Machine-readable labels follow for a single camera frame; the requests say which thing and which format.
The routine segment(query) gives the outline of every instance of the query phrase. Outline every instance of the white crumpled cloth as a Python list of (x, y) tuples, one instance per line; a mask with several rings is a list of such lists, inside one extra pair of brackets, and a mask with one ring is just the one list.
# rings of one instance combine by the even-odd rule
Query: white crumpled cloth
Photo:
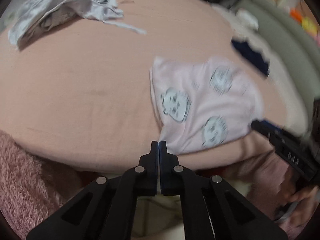
[(123, 11), (117, 7), (116, 0), (28, 0), (20, 8), (8, 38), (12, 45), (21, 47), (31, 37), (38, 37), (76, 15), (146, 34), (145, 30), (134, 26), (110, 21), (124, 17)]

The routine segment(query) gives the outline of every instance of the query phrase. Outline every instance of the navy blue cloth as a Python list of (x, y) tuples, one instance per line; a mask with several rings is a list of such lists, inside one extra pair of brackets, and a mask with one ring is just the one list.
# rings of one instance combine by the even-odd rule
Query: navy blue cloth
[(232, 40), (231, 43), (233, 47), (242, 55), (242, 57), (246, 58), (254, 66), (256, 66), (262, 74), (264, 74), (266, 77), (269, 75), (269, 62), (265, 62), (260, 53), (252, 50), (247, 41), (239, 42)]

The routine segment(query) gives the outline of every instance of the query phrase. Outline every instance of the mattress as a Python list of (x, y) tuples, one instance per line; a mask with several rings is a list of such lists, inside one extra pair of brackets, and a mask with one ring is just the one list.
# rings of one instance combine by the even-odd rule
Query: mattress
[[(22, 51), (0, 36), (0, 129), (27, 151), (93, 171), (121, 173), (158, 140), (149, 69), (156, 56), (204, 62), (227, 57), (257, 84), (265, 117), (283, 125), (276, 87), (231, 47), (229, 23), (200, 0), (117, 0), (123, 22), (139, 35), (75, 19)], [(228, 165), (272, 149), (257, 133), (219, 147), (180, 155), (192, 169)]]

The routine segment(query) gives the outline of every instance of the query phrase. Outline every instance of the finger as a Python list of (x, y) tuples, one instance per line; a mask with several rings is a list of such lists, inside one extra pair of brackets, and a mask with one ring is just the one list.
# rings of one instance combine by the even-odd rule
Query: finger
[(293, 194), (289, 198), (289, 201), (290, 202), (301, 201), (301, 200), (303, 200), (305, 198), (313, 197), (318, 192), (318, 189), (319, 189), (318, 186), (305, 187), (302, 190), (300, 190), (299, 192)]
[(314, 207), (314, 197), (309, 197), (302, 200), (291, 215), (291, 223), (294, 226), (299, 226), (306, 223), (312, 216)]
[(286, 201), (290, 200), (290, 197), (295, 193), (295, 186), (293, 183), (284, 181), (280, 184), (279, 196), (284, 198)]
[(284, 174), (284, 181), (290, 181), (293, 176), (293, 168), (289, 166)]
[(284, 196), (284, 194), (281, 192), (278, 193), (277, 199), (281, 206), (285, 206), (287, 203), (289, 203), (289, 198), (287, 196)]

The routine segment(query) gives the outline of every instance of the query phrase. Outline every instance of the pink t-shirt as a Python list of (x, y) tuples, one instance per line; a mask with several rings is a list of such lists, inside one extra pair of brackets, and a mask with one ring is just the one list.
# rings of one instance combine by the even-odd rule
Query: pink t-shirt
[(263, 117), (253, 81), (232, 62), (212, 57), (202, 64), (157, 57), (150, 70), (151, 97), (168, 152), (212, 148), (245, 136)]

